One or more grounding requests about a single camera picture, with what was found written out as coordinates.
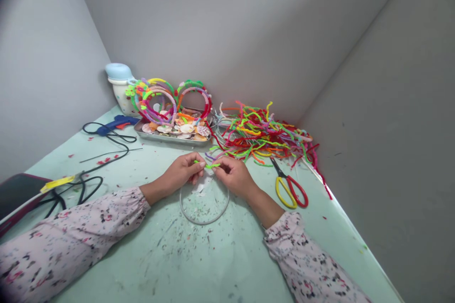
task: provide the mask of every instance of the gray wall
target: gray wall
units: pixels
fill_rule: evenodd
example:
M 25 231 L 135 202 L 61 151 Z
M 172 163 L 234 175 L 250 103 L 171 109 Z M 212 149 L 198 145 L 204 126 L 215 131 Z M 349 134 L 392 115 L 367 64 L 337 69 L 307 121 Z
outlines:
M 455 301 L 455 0 L 390 0 L 301 125 L 406 302 Z
M 387 0 L 86 0 L 112 61 L 297 122 Z
M 0 181 L 115 104 L 84 0 L 1 0 Z

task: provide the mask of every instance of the red scissors handle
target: red scissors handle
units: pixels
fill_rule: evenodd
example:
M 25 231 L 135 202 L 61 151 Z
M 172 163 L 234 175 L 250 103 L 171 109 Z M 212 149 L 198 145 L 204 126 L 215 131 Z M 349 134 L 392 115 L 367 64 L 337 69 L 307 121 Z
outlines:
M 287 176 L 286 177 L 286 180 L 288 181 L 288 185 L 289 185 L 289 189 L 291 190 L 291 193 L 292 195 L 294 196 L 294 199 L 295 201 L 297 202 L 297 204 L 301 207 L 301 208 L 306 208 L 308 206 L 308 197 L 307 197 L 307 194 L 305 193 L 305 191 L 303 190 L 302 186 L 300 184 L 297 183 L 296 180 L 294 180 L 291 176 Z M 294 187 L 292 186 L 292 184 L 295 184 L 297 186 L 297 188 L 300 189 L 301 193 L 303 194 L 303 199 L 305 201 L 305 203 L 301 203 L 299 198 L 297 197 L 297 195 L 295 194 L 295 191 L 294 191 Z

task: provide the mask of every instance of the floral print sleeve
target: floral print sleeve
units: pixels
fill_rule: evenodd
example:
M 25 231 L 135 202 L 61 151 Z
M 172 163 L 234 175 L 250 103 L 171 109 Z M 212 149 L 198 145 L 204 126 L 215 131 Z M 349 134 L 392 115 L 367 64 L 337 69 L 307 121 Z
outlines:
M 135 230 L 150 209 L 139 187 L 51 216 L 0 246 L 7 302 L 46 302 Z
M 297 302 L 371 301 L 303 228 L 299 213 L 285 212 L 264 238 Z

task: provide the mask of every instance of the hot glue gun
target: hot glue gun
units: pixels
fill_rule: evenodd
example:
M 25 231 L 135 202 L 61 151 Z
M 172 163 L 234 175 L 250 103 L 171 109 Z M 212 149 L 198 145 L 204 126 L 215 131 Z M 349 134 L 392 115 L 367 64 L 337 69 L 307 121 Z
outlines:
M 117 115 L 114 118 L 114 121 L 105 124 L 106 127 L 100 127 L 98 130 L 96 130 L 96 133 L 100 136 L 106 136 L 108 133 L 110 133 L 110 130 L 115 130 L 115 129 L 120 129 L 123 130 L 123 128 L 126 125 L 135 125 L 137 122 L 139 122 L 139 118 L 134 118 L 134 117 L 127 117 L 123 115 Z

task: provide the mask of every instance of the table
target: table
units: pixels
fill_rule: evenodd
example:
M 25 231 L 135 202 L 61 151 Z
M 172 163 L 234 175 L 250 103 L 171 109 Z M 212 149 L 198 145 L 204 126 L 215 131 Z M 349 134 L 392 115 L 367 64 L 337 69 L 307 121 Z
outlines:
M 97 121 L 111 122 L 117 114 L 121 112 L 115 107 Z M 133 127 L 126 127 L 122 134 L 136 136 Z M 51 179 L 74 175 L 95 167 L 97 161 L 107 156 L 85 163 L 80 161 L 122 149 L 104 137 L 95 136 L 89 140 L 92 136 L 82 131 L 77 133 L 27 173 Z M 92 174 L 104 178 L 92 200 L 150 182 L 161 175 L 177 156 L 191 151 L 203 155 L 210 146 L 199 150 L 138 138 L 128 147 L 143 149 L 131 151 L 125 158 Z M 251 159 L 246 164 L 259 187 L 285 208 L 275 193 L 275 169 L 258 166 Z M 285 174 L 291 174 L 302 185 L 308 195 L 308 208 L 298 208 L 307 232 L 344 267 L 373 302 L 400 302 L 336 199 L 329 200 L 320 179 L 301 161 L 292 171 L 287 162 L 279 165 Z M 212 173 L 211 170 L 206 172 L 207 175 Z M 184 187 L 185 207 L 199 213 L 198 219 L 209 220 L 222 209 L 226 189 L 212 181 L 203 193 L 206 195 L 201 197 Z M 110 303 L 293 302 L 278 265 L 269 258 L 263 244 L 263 228 L 243 200 L 232 195 L 226 212 L 218 221 L 197 226 L 182 215 L 178 194 L 176 192 L 154 205 L 138 230 L 123 238 L 54 302 L 94 302 L 100 299 Z M 76 204 L 79 193 L 69 190 L 63 196 L 71 207 Z M 1 241 L 30 229 L 44 218 L 51 205 L 30 212 Z

